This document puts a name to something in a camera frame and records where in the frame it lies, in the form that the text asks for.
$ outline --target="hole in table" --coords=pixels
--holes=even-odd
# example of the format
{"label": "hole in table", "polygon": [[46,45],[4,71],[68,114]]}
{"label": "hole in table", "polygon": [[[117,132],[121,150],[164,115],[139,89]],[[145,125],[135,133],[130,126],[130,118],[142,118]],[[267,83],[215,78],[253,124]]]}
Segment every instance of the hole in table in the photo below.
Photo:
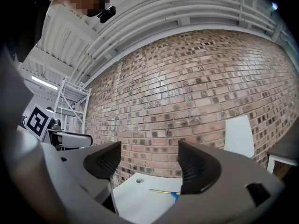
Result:
{"label": "hole in table", "polygon": [[138,178],[137,180],[136,180],[136,183],[143,183],[144,182],[144,179],[143,178]]}

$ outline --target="metal shelving rack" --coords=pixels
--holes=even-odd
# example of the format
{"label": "metal shelving rack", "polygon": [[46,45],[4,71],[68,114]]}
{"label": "metal shelving rack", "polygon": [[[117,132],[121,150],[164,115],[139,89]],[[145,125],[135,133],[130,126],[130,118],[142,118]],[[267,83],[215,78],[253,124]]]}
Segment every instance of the metal shelving rack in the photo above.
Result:
{"label": "metal shelving rack", "polygon": [[[56,99],[53,117],[55,117],[56,113],[63,114],[66,116],[76,117],[82,123],[82,134],[84,134],[86,111],[87,111],[90,93],[91,93],[91,88],[89,90],[85,90],[82,87],[79,87],[66,80],[63,80]],[[58,106],[60,98],[61,98],[61,104],[66,103],[66,107]],[[72,109],[71,106],[72,103],[81,104],[84,101],[85,101],[84,111],[78,111]]]}

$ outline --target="white chair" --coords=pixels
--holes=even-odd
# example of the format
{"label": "white chair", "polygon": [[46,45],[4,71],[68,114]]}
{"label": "white chair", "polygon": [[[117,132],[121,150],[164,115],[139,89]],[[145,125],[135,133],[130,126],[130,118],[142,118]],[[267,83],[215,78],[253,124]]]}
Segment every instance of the white chair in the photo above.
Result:
{"label": "white chair", "polygon": [[247,115],[225,121],[224,150],[249,158],[254,155],[253,137]]}

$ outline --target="white ceiling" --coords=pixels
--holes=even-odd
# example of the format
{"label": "white ceiling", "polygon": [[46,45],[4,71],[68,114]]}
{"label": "white ceiling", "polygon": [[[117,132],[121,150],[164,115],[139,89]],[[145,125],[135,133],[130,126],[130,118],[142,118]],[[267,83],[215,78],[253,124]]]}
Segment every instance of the white ceiling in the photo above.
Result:
{"label": "white ceiling", "polygon": [[33,92],[50,99],[57,93],[35,85],[31,75],[58,87],[64,78],[88,84],[129,52],[189,30],[242,30],[296,47],[268,0],[111,0],[111,5],[116,15],[105,24],[63,5],[49,9],[42,38],[19,69]]}

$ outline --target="brick wall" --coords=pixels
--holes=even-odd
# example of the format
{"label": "brick wall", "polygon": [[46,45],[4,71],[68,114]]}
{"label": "brick wall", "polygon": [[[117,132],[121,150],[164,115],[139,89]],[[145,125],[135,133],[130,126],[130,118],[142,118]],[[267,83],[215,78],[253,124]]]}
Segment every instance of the brick wall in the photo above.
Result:
{"label": "brick wall", "polygon": [[86,133],[95,145],[122,142],[118,183],[135,172],[180,177],[178,140],[223,148],[225,119],[244,114],[254,159],[265,166],[266,150],[299,108],[298,75],[282,48],[233,31],[158,40],[115,63],[90,87]]}

